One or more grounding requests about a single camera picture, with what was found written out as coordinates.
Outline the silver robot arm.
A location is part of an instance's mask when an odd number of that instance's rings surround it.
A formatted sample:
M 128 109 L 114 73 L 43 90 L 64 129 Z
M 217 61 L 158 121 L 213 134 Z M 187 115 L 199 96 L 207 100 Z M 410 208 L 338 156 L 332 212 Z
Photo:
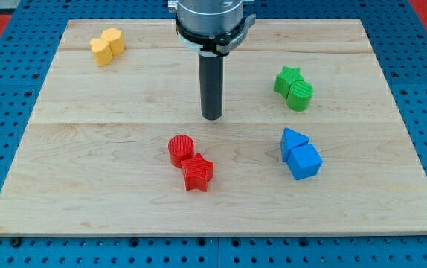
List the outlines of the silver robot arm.
M 225 57 L 246 38 L 256 15 L 243 0 L 169 0 L 181 44 L 202 57 Z

